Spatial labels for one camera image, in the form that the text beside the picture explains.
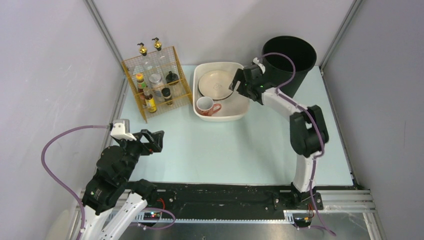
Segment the white rectangular basin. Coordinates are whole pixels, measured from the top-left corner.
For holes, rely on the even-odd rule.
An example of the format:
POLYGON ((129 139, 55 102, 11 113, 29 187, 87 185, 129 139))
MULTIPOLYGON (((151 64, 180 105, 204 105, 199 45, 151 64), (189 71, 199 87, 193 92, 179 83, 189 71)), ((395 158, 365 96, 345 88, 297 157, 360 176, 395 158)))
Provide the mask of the white rectangular basin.
POLYGON ((198 83, 200 78, 215 70, 226 71, 232 75, 235 75, 237 69, 243 69, 244 66, 237 62, 208 62, 202 63, 195 67, 193 72, 193 83, 192 83, 192 98, 193 98, 193 111, 194 113, 204 121, 208 122, 229 122, 236 121, 244 117, 250 106, 248 98, 240 95, 234 91, 232 95, 224 100, 214 100, 215 103, 221 104, 222 108, 220 111, 212 116, 202 116, 197 113, 196 101, 203 97, 198 90, 198 83))

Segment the black trash bin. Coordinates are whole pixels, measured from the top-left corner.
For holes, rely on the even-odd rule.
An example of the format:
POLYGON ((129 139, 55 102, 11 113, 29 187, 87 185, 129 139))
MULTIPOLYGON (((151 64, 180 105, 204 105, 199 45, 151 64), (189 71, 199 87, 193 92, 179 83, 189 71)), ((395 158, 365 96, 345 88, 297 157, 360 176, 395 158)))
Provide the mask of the black trash bin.
POLYGON ((307 73, 315 66, 317 54, 312 45, 295 36, 276 36, 268 40, 262 47, 262 54, 268 56, 262 59, 266 68, 265 80, 272 87, 287 82, 293 74, 292 81, 282 86, 280 90, 289 97, 294 97, 307 73))

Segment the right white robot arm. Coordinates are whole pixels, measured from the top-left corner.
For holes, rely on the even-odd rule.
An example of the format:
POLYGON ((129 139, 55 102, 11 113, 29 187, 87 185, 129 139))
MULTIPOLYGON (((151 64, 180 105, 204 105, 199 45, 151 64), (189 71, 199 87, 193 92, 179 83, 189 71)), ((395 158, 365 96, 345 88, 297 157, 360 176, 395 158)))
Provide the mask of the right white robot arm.
POLYGON ((237 69, 229 90, 267 106, 281 114, 289 122, 289 140, 297 154, 296 170, 292 185, 300 193, 315 187, 315 174, 318 158, 324 155, 329 133, 322 109, 305 106, 280 90, 280 86, 265 82, 265 67, 253 64, 237 69))

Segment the cream round plate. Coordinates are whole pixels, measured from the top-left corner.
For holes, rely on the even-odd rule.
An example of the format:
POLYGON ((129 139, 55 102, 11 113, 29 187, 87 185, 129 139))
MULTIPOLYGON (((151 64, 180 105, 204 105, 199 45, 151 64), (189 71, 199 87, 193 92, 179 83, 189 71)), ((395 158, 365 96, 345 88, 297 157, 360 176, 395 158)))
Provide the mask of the cream round plate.
POLYGON ((233 94, 229 89, 234 75, 223 70, 213 70, 205 73, 198 81, 198 91, 203 97, 214 101, 227 99, 233 94))

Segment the white lid spice jar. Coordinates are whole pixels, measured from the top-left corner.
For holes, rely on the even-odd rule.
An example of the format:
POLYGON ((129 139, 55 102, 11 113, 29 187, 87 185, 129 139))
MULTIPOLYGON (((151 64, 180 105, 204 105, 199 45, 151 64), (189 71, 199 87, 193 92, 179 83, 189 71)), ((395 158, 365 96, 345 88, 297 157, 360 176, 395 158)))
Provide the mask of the white lid spice jar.
POLYGON ((164 97, 162 95, 162 89, 164 88, 164 82, 162 76, 158 73, 153 73, 148 78, 151 83, 151 88, 159 102, 164 102, 164 97))

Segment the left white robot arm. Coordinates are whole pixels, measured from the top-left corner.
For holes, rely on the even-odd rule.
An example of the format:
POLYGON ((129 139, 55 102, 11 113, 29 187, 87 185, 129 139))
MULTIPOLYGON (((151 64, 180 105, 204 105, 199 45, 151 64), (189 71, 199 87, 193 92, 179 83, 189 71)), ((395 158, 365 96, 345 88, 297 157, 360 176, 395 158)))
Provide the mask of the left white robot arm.
POLYGON ((83 240, 118 239, 135 216, 158 199, 157 186, 141 179, 131 191, 112 221, 105 225, 118 199, 127 189, 129 179, 141 156, 160 153, 164 131, 142 129, 136 133, 112 129, 110 136, 117 145, 105 148, 96 163, 96 172, 86 185, 82 198, 81 222, 83 240))

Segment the pink ceramic mug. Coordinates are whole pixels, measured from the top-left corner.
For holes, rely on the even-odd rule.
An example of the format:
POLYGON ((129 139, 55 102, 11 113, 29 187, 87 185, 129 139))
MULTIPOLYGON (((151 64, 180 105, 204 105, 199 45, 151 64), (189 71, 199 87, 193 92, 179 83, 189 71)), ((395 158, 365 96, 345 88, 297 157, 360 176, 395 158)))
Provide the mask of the pink ceramic mug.
POLYGON ((222 109, 220 103, 215 103, 210 97, 200 97, 195 103, 196 111, 201 116, 211 117, 222 109))

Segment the small black cap jar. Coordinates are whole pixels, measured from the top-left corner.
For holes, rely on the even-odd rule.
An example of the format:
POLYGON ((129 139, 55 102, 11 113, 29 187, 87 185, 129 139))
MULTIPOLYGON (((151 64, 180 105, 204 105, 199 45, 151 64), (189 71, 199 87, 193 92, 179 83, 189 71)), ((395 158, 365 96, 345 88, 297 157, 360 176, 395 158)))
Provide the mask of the small black cap jar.
POLYGON ((161 90, 161 93, 163 95, 164 98, 164 102, 168 105, 171 106, 174 104, 173 102, 173 98, 172 98, 172 94, 171 94, 171 90, 168 87, 164 87, 161 90))

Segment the yellow label sauce bottle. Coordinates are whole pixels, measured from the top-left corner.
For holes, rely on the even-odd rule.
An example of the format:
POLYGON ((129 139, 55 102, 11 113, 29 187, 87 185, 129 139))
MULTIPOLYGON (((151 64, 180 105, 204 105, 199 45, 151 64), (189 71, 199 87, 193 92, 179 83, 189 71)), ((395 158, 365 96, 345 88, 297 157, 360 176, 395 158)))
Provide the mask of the yellow label sauce bottle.
POLYGON ((149 113, 155 113, 157 111, 156 102, 153 97, 153 91, 149 87, 143 89, 144 100, 149 113))

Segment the black lid spice jar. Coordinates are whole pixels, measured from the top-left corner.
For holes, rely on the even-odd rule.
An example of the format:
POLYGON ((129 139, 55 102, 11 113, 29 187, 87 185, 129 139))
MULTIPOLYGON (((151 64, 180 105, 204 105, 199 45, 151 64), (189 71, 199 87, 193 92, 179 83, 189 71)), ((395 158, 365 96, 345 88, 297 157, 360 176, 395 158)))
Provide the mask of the black lid spice jar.
POLYGON ((165 79, 168 87, 172 91, 172 96, 175 98, 179 97, 182 94, 182 85, 179 76, 176 73, 169 71, 165 79))

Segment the red label sauce bottle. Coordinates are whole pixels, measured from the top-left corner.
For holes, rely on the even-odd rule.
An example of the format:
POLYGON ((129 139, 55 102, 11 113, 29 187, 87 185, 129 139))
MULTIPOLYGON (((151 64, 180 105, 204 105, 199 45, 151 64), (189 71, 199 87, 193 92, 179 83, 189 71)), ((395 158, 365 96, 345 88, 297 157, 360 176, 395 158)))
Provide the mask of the red label sauce bottle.
POLYGON ((136 86, 138 93, 142 93, 144 89, 147 87, 147 83, 145 82, 144 75, 142 73, 137 73, 135 75, 136 78, 136 86))

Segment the clear glass oil bottle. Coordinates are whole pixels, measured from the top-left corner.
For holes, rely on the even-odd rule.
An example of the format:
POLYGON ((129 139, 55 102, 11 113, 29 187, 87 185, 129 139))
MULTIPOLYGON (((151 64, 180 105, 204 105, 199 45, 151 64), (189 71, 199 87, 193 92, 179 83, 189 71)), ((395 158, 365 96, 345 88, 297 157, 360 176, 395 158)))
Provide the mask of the clear glass oil bottle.
POLYGON ((179 74, 176 51, 173 46, 165 47, 158 37, 152 39, 156 51, 151 52, 152 69, 150 74, 159 74, 166 77, 169 72, 179 74))

